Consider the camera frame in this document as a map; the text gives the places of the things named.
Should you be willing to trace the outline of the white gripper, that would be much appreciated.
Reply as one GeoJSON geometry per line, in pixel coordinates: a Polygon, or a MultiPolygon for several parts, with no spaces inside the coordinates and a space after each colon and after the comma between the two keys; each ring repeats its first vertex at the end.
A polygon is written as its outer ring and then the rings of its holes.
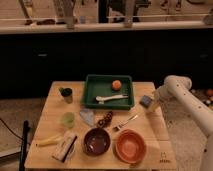
{"type": "Polygon", "coordinates": [[[167,88],[165,86],[160,86],[158,87],[155,91],[154,91],[154,98],[155,100],[153,100],[149,107],[148,107],[148,111],[149,112],[154,112],[159,106],[159,102],[158,101],[165,101],[168,100],[171,97],[169,91],[167,90],[167,88]]]}

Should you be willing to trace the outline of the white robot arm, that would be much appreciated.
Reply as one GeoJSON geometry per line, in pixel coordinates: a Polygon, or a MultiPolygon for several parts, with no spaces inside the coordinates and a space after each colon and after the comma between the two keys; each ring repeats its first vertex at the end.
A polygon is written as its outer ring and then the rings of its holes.
{"type": "Polygon", "coordinates": [[[154,100],[148,111],[154,112],[160,102],[175,97],[190,112],[192,119],[207,138],[200,171],[213,171],[213,110],[189,91],[191,87],[192,81],[189,77],[167,76],[164,84],[153,92],[154,100]]]}

